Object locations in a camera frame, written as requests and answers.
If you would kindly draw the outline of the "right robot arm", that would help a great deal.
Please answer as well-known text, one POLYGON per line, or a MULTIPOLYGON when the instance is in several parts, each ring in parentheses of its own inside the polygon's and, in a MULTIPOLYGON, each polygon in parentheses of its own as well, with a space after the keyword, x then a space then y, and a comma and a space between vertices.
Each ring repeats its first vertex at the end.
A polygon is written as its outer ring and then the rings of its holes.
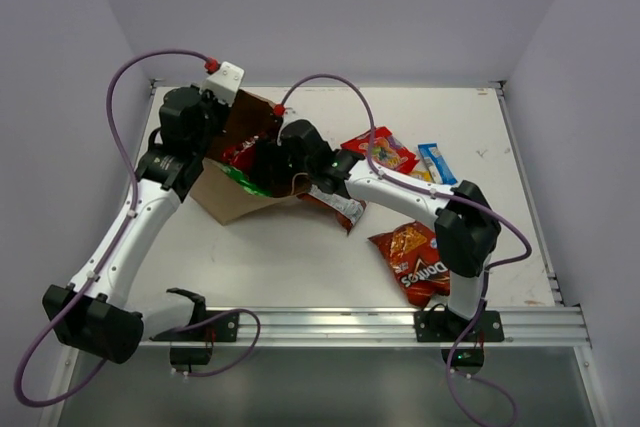
POLYGON ((385 169, 362 153, 332 148, 304 119, 259 137, 250 168, 250 178, 264 189, 293 181, 295 175, 325 194, 375 203, 431 229, 450 272, 447 331, 464 340, 480 329, 484 268, 501 227, 479 187, 467 181, 455 187, 425 183, 385 169))

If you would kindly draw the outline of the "red Doritos chip bag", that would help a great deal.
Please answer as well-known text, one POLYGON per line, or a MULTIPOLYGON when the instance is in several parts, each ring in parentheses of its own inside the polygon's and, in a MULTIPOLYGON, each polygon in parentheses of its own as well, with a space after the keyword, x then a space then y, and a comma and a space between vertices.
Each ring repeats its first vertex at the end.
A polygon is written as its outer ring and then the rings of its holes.
POLYGON ((314 185, 308 192, 299 194, 297 198, 331 210, 347 235, 361 220, 367 208, 364 201, 344 198, 337 194, 327 194, 314 185))

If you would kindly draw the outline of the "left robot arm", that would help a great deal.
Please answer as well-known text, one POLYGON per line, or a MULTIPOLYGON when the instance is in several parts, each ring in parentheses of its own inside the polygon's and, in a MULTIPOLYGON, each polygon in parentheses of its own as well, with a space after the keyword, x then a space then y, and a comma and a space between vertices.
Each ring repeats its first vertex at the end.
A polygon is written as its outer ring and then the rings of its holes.
POLYGON ((159 126, 134 171, 116 220, 90 260, 67 285, 52 285, 42 303, 64 345, 116 364, 157 334, 149 315, 128 306, 136 274, 167 220, 203 171, 213 140, 224 134, 236 96, 220 87, 180 87, 163 97, 159 126))

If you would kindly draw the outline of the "blue snack bar wrapper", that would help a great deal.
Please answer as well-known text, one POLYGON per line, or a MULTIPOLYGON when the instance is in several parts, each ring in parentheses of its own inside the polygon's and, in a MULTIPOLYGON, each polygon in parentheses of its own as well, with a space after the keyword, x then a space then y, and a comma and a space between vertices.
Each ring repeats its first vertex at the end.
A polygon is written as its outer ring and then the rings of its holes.
POLYGON ((433 180, 438 184, 456 185, 458 180, 443 157, 437 143, 424 143, 417 146, 418 152, 433 180))

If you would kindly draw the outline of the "brown paper bag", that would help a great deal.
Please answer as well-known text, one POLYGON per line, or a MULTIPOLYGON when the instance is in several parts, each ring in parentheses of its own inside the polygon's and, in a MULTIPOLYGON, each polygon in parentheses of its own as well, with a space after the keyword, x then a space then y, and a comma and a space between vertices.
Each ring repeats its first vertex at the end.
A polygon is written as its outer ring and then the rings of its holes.
POLYGON ((215 165, 215 162, 221 163, 222 153, 227 148, 254 135, 279 133, 282 121, 273 114, 274 105, 267 99, 240 91, 225 125, 225 132, 213 140, 205 154, 204 171, 192 187, 190 196, 221 225, 308 192, 311 187, 308 179, 304 184, 297 185, 295 192, 270 192, 271 198, 253 196, 215 165))

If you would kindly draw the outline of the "red fruit gummies bag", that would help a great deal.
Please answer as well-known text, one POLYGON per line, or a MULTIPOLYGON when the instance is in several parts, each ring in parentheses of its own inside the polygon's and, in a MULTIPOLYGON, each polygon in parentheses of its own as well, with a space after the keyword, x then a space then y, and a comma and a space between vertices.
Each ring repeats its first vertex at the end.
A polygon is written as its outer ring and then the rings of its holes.
MULTIPOLYGON (((341 147, 366 154, 369 147, 370 132, 364 132, 341 144, 341 147)), ((402 145, 385 126, 377 127, 374 132, 372 159, 382 167, 409 174, 418 164, 417 156, 402 145)))

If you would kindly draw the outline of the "yellow M&M's candy packet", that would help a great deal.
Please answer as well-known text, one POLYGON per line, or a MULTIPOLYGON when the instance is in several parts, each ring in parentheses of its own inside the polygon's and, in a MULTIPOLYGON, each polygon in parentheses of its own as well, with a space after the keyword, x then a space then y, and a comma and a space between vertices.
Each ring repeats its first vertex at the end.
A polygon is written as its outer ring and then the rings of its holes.
POLYGON ((409 176, 424 182, 432 183, 433 178, 428 171, 424 170, 413 170, 409 173, 409 176))

